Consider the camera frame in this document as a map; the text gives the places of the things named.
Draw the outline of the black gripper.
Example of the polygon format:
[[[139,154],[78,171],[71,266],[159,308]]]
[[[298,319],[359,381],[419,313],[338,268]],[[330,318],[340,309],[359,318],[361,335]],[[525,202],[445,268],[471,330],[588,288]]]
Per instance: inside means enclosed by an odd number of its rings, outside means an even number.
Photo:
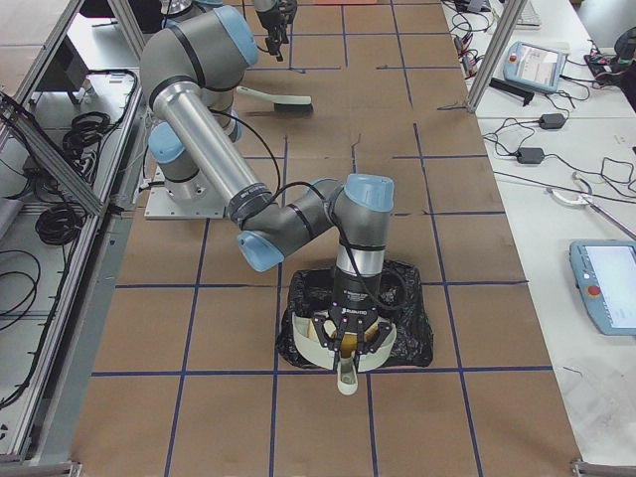
[[[380,305],[375,301],[381,276],[360,277],[335,267],[333,277],[330,308],[326,314],[316,312],[311,319],[322,322],[328,333],[327,340],[319,342],[320,345],[341,354],[341,341],[346,333],[351,333],[357,336],[358,346],[350,356],[377,352],[393,329],[380,319]]]
[[[288,45],[287,27],[297,13],[296,0],[254,0],[253,7],[261,26],[267,32],[265,45],[269,53],[279,53]]]

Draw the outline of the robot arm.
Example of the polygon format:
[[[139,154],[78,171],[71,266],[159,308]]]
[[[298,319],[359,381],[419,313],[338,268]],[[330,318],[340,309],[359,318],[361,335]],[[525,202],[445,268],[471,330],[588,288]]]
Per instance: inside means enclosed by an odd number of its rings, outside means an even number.
[[[176,26],[179,23],[207,13],[222,6],[229,5],[230,1],[162,1],[161,13],[164,15],[162,26]],[[233,1],[241,13],[246,17],[244,8],[251,5],[262,29],[266,32],[264,47],[257,48],[277,57],[282,61],[281,46],[288,45],[288,27],[293,24],[297,13],[296,1]]]
[[[266,271],[338,229],[332,304],[297,330],[301,354],[319,366],[330,358],[384,362],[397,337],[378,298],[395,184],[388,177],[352,173],[345,182],[310,184],[302,198],[279,206],[202,99],[205,89],[233,92],[257,59],[242,14],[220,6],[148,41],[140,61],[142,89],[155,115],[171,126],[224,198],[240,229],[239,249],[253,269]]]

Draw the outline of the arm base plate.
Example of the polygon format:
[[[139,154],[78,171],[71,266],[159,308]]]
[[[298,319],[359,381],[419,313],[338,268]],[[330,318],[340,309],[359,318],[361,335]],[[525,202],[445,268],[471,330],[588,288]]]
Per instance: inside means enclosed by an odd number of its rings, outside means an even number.
[[[226,203],[218,191],[199,173],[193,180],[174,183],[164,177],[160,167],[145,206],[147,220],[222,220],[226,216]]]

